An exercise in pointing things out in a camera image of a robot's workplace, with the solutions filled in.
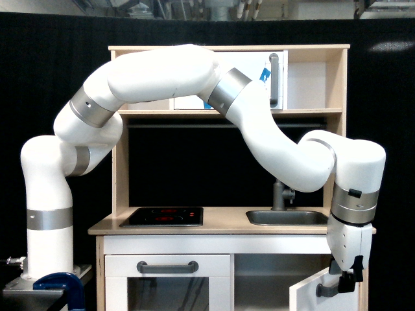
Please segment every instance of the open cabinet door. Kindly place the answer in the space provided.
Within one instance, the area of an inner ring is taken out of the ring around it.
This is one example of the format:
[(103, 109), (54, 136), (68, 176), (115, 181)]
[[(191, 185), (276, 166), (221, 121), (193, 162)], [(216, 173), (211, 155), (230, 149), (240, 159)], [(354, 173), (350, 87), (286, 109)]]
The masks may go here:
[(318, 284), (331, 286), (338, 282), (339, 275), (330, 275), (326, 268), (290, 287), (290, 311), (358, 311), (359, 283), (353, 293), (337, 294), (334, 297), (317, 297)]

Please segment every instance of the induction cooktop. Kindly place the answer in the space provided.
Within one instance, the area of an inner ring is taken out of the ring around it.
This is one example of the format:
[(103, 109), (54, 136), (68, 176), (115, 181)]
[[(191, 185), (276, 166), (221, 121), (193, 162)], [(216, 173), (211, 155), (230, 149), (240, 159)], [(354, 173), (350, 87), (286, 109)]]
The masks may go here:
[(202, 207), (140, 207), (120, 227), (179, 227), (202, 224)]

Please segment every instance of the wooden countertop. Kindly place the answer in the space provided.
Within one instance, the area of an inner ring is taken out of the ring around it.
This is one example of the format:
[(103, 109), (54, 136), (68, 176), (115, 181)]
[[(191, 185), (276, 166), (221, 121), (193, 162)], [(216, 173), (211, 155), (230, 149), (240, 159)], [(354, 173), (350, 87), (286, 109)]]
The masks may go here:
[[(138, 207), (130, 207), (119, 216), (112, 214), (88, 230), (90, 235), (325, 235), (325, 225), (254, 225), (245, 213), (265, 211), (270, 207), (204, 207), (201, 226), (189, 227), (120, 227)], [(318, 211), (328, 216), (322, 207), (298, 207), (296, 211)]]

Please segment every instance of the cabinet door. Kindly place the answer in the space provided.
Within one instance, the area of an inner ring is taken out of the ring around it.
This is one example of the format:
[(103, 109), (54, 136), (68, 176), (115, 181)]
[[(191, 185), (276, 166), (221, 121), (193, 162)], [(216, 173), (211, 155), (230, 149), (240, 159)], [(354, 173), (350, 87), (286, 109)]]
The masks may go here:
[(232, 310), (230, 255), (108, 255), (105, 268), (106, 311)]
[(339, 275), (330, 275), (326, 268), (290, 287), (290, 311), (358, 311), (359, 283), (353, 293), (337, 294), (334, 297), (317, 297), (318, 284), (331, 286), (338, 282)]

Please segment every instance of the sink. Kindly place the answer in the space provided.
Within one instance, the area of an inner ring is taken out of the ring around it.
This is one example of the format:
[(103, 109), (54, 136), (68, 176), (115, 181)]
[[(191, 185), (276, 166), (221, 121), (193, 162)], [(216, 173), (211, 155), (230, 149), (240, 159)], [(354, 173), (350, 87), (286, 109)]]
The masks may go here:
[(254, 225), (327, 225), (327, 216), (314, 211), (249, 211)]

